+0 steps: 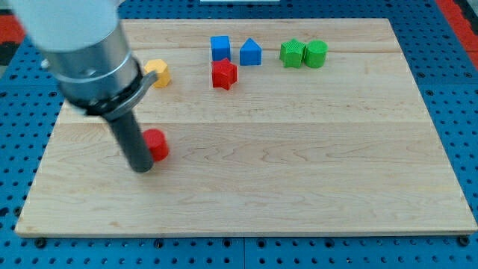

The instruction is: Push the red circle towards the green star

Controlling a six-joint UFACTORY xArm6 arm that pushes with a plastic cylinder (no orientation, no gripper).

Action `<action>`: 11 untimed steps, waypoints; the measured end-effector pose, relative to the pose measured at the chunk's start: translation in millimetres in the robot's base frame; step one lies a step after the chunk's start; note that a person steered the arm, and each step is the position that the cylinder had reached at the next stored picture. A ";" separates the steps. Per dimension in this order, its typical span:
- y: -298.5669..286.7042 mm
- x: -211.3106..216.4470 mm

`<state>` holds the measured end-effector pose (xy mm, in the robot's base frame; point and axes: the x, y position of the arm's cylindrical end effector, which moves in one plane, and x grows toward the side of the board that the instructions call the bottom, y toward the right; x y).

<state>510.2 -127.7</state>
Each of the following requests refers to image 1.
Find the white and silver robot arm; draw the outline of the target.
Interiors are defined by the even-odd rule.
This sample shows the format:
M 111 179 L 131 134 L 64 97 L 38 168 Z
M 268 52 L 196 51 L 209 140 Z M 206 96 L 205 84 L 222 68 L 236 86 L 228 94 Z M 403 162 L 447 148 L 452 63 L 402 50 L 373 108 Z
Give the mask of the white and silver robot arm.
M 10 0 L 14 14 L 44 57 L 42 67 L 66 100 L 110 126 L 131 169 L 145 173 L 153 157 L 133 108 L 157 81 L 144 74 L 125 36 L 119 1 Z

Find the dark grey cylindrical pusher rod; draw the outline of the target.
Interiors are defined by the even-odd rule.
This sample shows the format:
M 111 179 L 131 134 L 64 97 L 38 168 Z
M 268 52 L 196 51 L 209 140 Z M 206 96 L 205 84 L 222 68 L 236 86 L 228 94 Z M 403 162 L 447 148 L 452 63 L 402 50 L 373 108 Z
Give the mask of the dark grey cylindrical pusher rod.
M 129 111 L 114 120 L 109 120 L 108 125 L 130 168 L 136 173 L 150 171 L 154 161 L 134 113 Z

